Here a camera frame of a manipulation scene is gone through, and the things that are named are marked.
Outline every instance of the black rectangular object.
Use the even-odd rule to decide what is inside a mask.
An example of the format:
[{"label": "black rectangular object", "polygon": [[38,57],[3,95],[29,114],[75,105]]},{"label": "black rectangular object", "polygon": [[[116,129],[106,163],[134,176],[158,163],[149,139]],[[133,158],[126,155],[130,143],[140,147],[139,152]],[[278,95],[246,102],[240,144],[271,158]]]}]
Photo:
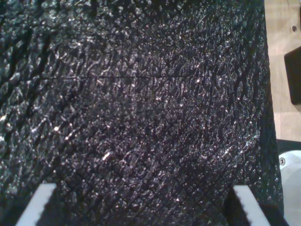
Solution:
[{"label": "black rectangular object", "polygon": [[301,103],[301,47],[284,56],[292,104]]}]

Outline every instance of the black textured fabric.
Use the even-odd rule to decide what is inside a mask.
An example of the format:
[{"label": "black textured fabric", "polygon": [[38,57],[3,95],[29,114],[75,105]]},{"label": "black textured fabric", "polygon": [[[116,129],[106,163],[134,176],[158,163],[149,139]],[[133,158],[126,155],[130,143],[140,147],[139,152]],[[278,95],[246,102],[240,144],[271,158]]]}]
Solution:
[{"label": "black textured fabric", "polygon": [[283,208],[264,3],[2,0],[0,213],[57,183],[67,225],[226,225]]}]

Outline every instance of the screw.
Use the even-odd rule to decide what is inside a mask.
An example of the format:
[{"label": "screw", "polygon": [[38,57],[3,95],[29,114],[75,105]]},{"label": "screw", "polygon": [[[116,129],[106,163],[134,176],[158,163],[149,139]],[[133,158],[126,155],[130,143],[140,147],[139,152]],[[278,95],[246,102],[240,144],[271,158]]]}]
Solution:
[{"label": "screw", "polygon": [[279,159],[280,165],[284,166],[285,165],[285,159],[284,158],[280,158]]}]

